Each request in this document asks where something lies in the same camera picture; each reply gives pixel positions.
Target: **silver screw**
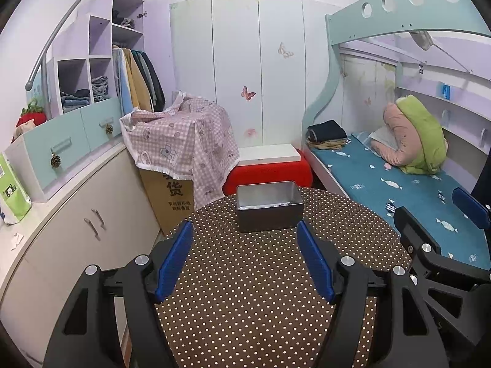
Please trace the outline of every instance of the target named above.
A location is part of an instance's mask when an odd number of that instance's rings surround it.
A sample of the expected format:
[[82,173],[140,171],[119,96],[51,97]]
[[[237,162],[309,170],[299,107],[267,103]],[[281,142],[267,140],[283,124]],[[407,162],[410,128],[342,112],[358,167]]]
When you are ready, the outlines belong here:
[[134,262],[138,265],[145,265],[148,263],[148,260],[150,259],[147,255],[139,255],[136,259],[134,259]]
[[351,256],[343,256],[341,262],[349,267],[354,264],[354,259]]
[[396,265],[396,267],[392,268],[392,271],[395,275],[404,275],[406,274],[406,270],[404,270],[400,265]]
[[89,265],[89,267],[85,269],[85,274],[87,275],[94,275],[96,272],[97,272],[96,265]]

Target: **polka dot tablecloth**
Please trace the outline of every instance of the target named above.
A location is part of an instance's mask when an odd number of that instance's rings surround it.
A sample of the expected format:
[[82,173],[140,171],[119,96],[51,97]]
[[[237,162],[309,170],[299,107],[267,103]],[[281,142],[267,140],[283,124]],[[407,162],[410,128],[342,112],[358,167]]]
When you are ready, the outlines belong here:
[[[303,216],[341,255],[408,267],[397,233],[347,198],[301,188]],[[295,228],[240,233],[235,195],[191,215],[195,238],[174,292],[157,306],[180,367],[310,367],[334,307],[314,288]],[[365,366],[376,300],[368,298],[354,366]]]

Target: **light blue drawer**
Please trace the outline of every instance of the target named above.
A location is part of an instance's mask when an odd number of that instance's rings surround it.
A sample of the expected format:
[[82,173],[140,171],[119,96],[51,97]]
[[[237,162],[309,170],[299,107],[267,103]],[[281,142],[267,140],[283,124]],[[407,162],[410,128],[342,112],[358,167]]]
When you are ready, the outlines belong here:
[[[94,151],[102,144],[121,134],[121,103],[118,98],[110,98],[79,109],[83,126],[87,134],[90,150]],[[112,126],[112,134],[106,133],[106,126]]]
[[[24,141],[42,189],[90,152],[80,109],[33,128],[24,134]],[[61,158],[56,169],[51,166],[53,152]]]

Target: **pink checkered cloth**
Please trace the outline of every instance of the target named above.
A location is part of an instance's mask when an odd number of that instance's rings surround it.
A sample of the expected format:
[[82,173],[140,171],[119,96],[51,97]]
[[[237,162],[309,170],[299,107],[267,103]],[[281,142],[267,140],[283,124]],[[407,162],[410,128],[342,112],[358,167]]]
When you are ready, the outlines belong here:
[[224,196],[222,187],[239,162],[239,148],[221,106],[180,93],[164,112],[136,109],[120,121],[136,166],[192,180],[195,209]]

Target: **red ottoman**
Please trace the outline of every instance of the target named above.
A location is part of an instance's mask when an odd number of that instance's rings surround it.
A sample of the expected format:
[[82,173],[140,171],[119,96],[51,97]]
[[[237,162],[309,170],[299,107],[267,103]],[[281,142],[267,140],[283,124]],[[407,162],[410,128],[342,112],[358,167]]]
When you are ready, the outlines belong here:
[[298,162],[235,167],[223,185],[223,193],[232,195],[236,193],[239,185],[265,182],[294,181],[299,187],[311,187],[313,177],[310,165],[303,153],[297,151],[300,154],[300,161]]

